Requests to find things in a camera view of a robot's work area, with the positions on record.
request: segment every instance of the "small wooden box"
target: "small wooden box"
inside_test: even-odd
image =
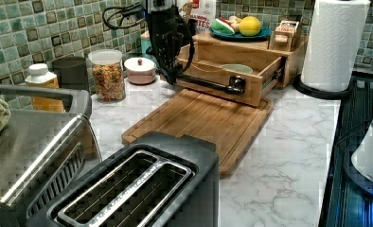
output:
[[[212,37],[209,32],[198,34],[193,39],[195,41],[195,55],[193,63],[185,71],[185,74],[224,85],[228,85],[230,76],[242,76],[246,79],[245,95],[232,96],[222,91],[180,80],[177,80],[177,84],[254,107],[273,87],[287,86],[302,71],[305,47],[308,41],[306,36],[301,36],[296,49],[290,52],[268,49],[268,41],[222,41]],[[185,66],[188,56],[189,45],[181,49],[178,61]],[[239,73],[222,68],[223,64],[244,64],[251,67],[254,72],[252,74]],[[281,71],[282,75],[280,78],[274,79],[277,71]]]

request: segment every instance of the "bowl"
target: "bowl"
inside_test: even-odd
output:
[[[147,58],[130,58],[124,62],[128,81],[133,84],[149,84],[156,79],[156,64]]]
[[[224,64],[221,66],[221,68],[233,70],[239,73],[243,74],[251,74],[254,72],[254,70],[246,65],[243,64]]]

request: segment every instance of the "white marble counter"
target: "white marble counter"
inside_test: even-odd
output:
[[[122,132],[176,93],[160,80],[126,84],[121,102],[92,96],[103,159],[123,147]],[[317,226],[340,102],[304,96],[292,85],[267,98],[273,112],[234,174],[220,182],[220,226]]]

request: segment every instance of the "paper towel holder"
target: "paper towel holder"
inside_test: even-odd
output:
[[[325,91],[320,91],[315,88],[311,88],[310,86],[305,85],[301,81],[301,74],[298,74],[295,77],[295,80],[293,81],[293,87],[300,93],[307,95],[307,96],[312,96],[315,98],[320,98],[320,99],[325,99],[325,100],[344,100],[348,98],[351,94],[351,90],[346,88],[344,91],[341,92],[325,92]]]

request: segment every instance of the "glass jar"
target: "glass jar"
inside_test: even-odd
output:
[[[99,102],[117,102],[125,98],[125,84],[122,75],[122,53],[118,50],[103,49],[91,52],[96,95]]]

